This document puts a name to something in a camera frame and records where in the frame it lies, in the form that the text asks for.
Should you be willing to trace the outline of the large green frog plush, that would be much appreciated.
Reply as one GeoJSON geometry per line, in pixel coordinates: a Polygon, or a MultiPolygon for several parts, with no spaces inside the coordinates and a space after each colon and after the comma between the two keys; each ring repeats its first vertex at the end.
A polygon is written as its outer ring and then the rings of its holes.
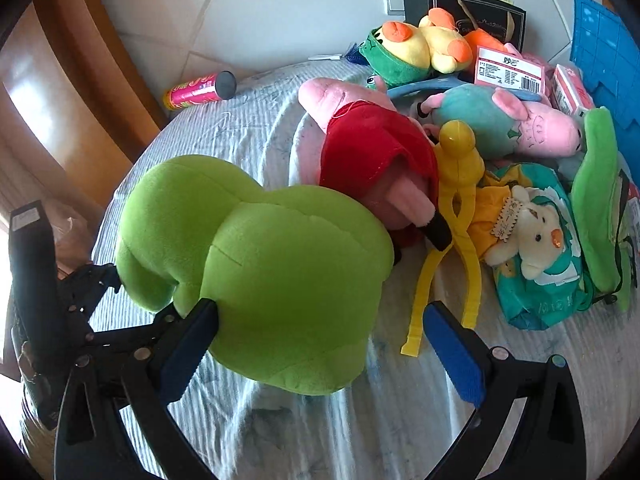
{"type": "Polygon", "coordinates": [[[129,194],[115,264],[146,310],[216,302],[212,356],[244,377],[307,396],[349,385],[366,365],[394,262],[382,223],[318,185],[268,191],[231,162],[179,156],[129,194]]]}

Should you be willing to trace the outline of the green wet wipes pack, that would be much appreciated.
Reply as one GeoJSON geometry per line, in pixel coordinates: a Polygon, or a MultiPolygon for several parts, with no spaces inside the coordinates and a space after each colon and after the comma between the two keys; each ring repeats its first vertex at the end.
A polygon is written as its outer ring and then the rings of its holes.
{"type": "Polygon", "coordinates": [[[591,304],[592,286],[586,280],[582,248],[567,192],[555,171],[533,162],[487,170],[480,181],[469,227],[480,260],[485,262],[484,250],[496,242],[489,231],[514,185],[526,188],[534,203],[555,206],[564,234],[564,250],[554,265],[533,281],[523,278],[519,256],[490,267],[506,320],[521,330],[545,330],[587,309],[591,304]]]}

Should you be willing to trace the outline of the white teddy bear plush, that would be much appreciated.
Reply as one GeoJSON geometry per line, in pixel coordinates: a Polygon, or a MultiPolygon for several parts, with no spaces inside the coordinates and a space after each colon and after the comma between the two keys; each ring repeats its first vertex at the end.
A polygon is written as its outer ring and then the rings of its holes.
{"type": "Polygon", "coordinates": [[[534,203],[521,185],[514,185],[489,231],[496,242],[484,250],[488,266],[500,266],[515,256],[526,280],[539,278],[564,250],[564,234],[553,205],[534,203]]]}

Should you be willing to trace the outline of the green plush backpack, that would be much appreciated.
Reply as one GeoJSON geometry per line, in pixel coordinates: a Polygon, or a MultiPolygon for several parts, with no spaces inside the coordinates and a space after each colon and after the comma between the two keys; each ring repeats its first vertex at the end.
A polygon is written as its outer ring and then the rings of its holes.
{"type": "Polygon", "coordinates": [[[625,226],[630,179],[620,166],[614,122],[605,107],[584,120],[585,154],[570,191],[593,300],[625,312],[634,288],[634,252],[625,226]]]}

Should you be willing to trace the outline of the yellow duck tongs toy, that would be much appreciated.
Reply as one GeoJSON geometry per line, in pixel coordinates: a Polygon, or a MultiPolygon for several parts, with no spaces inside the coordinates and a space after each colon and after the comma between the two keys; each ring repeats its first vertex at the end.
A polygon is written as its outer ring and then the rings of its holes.
{"type": "MultiPolygon", "coordinates": [[[[465,328],[473,328],[480,312],[482,272],[468,229],[475,212],[477,183],[484,176],[485,164],[476,149],[473,130],[460,120],[450,120],[440,127],[435,154],[439,171],[439,212],[451,230],[449,246],[457,251],[466,273],[461,324],[465,328]]],[[[420,353],[423,310],[437,267],[447,254],[447,249],[434,249],[426,256],[416,283],[407,338],[400,348],[404,356],[415,358],[420,353]]]]}

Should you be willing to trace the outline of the teal shirt pig plush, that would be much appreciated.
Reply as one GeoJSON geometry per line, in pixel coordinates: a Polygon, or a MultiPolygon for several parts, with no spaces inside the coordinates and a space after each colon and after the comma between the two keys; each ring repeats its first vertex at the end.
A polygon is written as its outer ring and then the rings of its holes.
{"type": "Polygon", "coordinates": [[[416,114],[435,127],[460,120],[475,134],[484,159],[512,154],[538,158],[570,157],[582,149],[573,118],[537,101],[522,101],[506,89],[477,84],[433,94],[416,106],[416,114]]]}

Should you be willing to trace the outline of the red dress pig plush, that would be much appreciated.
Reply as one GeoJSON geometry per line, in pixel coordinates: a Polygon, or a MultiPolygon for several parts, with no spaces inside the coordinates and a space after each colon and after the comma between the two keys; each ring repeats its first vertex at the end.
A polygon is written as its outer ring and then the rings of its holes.
{"type": "Polygon", "coordinates": [[[398,112],[382,77],[370,83],[314,78],[299,87],[299,104],[323,133],[306,146],[318,185],[363,204],[397,247],[424,235],[443,250],[452,234],[438,210],[434,145],[420,122],[398,112]]]}

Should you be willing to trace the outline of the pink cylindrical can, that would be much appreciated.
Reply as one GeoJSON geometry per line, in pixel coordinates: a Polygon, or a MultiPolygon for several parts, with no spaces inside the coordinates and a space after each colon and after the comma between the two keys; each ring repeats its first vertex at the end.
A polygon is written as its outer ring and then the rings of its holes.
{"type": "Polygon", "coordinates": [[[181,110],[209,102],[227,101],[236,93],[235,76],[228,70],[177,84],[163,95],[168,110],[181,110]]]}

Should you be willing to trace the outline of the pink white carton box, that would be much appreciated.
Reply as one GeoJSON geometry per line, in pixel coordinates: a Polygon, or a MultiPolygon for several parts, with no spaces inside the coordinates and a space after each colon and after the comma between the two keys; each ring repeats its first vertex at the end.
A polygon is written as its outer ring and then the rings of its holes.
{"type": "Polygon", "coordinates": [[[592,97],[578,71],[564,65],[555,66],[551,79],[551,103],[575,119],[584,118],[585,114],[594,109],[592,97]]]}

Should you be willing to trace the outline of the white barcode medicine box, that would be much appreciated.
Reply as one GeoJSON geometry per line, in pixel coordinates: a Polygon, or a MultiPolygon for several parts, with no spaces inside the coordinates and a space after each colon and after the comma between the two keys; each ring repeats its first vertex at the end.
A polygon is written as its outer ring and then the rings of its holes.
{"type": "Polygon", "coordinates": [[[540,96],[546,91],[544,66],[487,48],[477,50],[474,82],[484,86],[527,91],[540,96]]]}

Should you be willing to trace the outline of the yellow duck plush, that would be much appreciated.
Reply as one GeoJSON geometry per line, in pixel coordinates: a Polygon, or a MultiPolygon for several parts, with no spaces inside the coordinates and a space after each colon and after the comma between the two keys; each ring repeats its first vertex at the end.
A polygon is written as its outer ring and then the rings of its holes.
{"type": "Polygon", "coordinates": [[[442,8],[429,10],[418,26],[385,22],[369,32],[359,52],[388,88],[425,80],[433,72],[461,72],[473,61],[472,48],[454,17],[442,8]]]}

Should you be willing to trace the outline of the orange plush toy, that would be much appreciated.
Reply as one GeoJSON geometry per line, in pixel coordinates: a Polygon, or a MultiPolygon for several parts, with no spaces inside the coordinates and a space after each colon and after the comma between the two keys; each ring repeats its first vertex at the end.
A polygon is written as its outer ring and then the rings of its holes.
{"type": "Polygon", "coordinates": [[[479,48],[486,48],[499,52],[508,52],[506,46],[483,29],[474,29],[468,32],[464,39],[471,47],[473,53],[476,53],[479,48]]]}

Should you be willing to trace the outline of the blue plastic crate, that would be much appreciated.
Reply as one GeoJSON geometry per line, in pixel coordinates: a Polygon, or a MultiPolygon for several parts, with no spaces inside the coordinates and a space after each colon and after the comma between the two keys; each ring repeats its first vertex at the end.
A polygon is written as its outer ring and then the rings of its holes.
{"type": "Polygon", "coordinates": [[[618,150],[639,180],[639,48],[622,19],[594,0],[574,0],[570,60],[597,107],[613,118],[618,150]]]}

